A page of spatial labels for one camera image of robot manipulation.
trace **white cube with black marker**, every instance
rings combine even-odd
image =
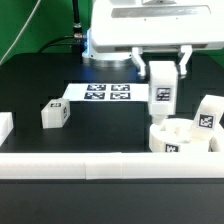
[[[61,128],[70,116],[67,99],[53,99],[41,111],[43,128]]]
[[[0,146],[4,143],[13,127],[12,113],[0,113]]]
[[[223,116],[224,97],[206,95],[198,108],[191,127],[191,136],[211,140]]]
[[[173,61],[150,61],[149,114],[161,125],[176,111],[178,71]]]

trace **paper sheet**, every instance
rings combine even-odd
[[[148,102],[148,84],[69,84],[63,98],[70,101]]]

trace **white cube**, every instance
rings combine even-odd
[[[70,116],[67,99],[51,100],[41,111],[43,128],[61,128]]]
[[[12,113],[0,113],[0,146],[13,129]]]

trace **green background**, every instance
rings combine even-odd
[[[0,58],[18,35],[37,0],[0,0]],[[83,30],[90,26],[92,0],[79,0]],[[42,0],[30,25],[11,52],[11,56],[24,52],[37,52],[41,46],[55,38],[73,34],[72,0]],[[56,52],[69,52],[68,47],[55,47]],[[224,50],[206,51],[224,66]]]

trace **black table surface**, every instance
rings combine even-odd
[[[148,56],[145,60],[177,60]],[[195,54],[179,81],[177,117],[193,119],[206,94],[224,96],[224,69]],[[144,152],[147,103],[71,102],[61,129],[42,129],[41,110],[69,83],[142,83],[136,69],[89,67],[71,54],[21,54],[0,67],[0,111],[14,130],[2,153]],[[223,224],[223,179],[0,181],[0,223]]]

